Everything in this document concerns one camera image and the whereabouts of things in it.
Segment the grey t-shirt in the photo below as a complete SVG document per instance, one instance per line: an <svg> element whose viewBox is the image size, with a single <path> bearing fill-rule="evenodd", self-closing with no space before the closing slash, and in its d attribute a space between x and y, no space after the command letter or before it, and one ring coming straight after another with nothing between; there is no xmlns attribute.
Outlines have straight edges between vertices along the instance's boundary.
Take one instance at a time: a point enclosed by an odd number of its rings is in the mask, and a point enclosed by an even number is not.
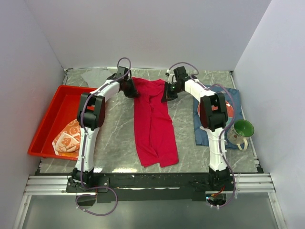
<svg viewBox="0 0 305 229"><path fill-rule="evenodd" d="M105 83L108 77L113 75L115 70L106 68L87 69L85 73L81 73L82 79L89 87L98 88Z"/></svg>

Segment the crimson red garment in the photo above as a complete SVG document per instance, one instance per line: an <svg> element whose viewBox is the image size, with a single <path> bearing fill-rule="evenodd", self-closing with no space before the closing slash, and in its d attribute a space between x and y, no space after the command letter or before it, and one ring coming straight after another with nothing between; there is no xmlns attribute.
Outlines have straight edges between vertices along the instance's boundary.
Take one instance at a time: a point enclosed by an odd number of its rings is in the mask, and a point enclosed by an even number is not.
<svg viewBox="0 0 305 229"><path fill-rule="evenodd" d="M134 98L134 138L141 165L168 167L177 164L174 127L167 103L162 102L165 81L135 77L132 80L140 95Z"/></svg>

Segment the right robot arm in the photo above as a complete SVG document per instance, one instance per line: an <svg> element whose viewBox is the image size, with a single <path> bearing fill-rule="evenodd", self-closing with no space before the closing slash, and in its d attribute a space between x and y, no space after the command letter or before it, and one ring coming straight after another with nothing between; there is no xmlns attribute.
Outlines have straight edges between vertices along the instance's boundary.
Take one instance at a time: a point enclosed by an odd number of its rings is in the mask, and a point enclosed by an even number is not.
<svg viewBox="0 0 305 229"><path fill-rule="evenodd" d="M219 190L225 185L225 177L230 175L230 169L226 160L225 128L228 121L225 96L216 93L204 86L199 79L188 75L185 67L174 69L173 74L168 69L165 73L168 81L164 86L161 102L172 101L178 97L178 93L187 92L195 98L200 105L200 122L207 133L210 151L209 187Z"/></svg>

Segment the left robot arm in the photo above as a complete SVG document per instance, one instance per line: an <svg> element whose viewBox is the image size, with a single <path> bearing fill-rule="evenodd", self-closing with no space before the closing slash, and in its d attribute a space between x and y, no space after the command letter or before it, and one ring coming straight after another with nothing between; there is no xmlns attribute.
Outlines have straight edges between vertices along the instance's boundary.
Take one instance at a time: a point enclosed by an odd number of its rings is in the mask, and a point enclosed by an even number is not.
<svg viewBox="0 0 305 229"><path fill-rule="evenodd" d="M97 134L105 120L105 104L118 92L123 91L125 96L136 98L139 96L132 81L129 68L119 66L117 72L108 77L99 88L82 93L77 120L80 124L81 141L76 166L72 171L72 178L84 192L94 188L94 149Z"/></svg>

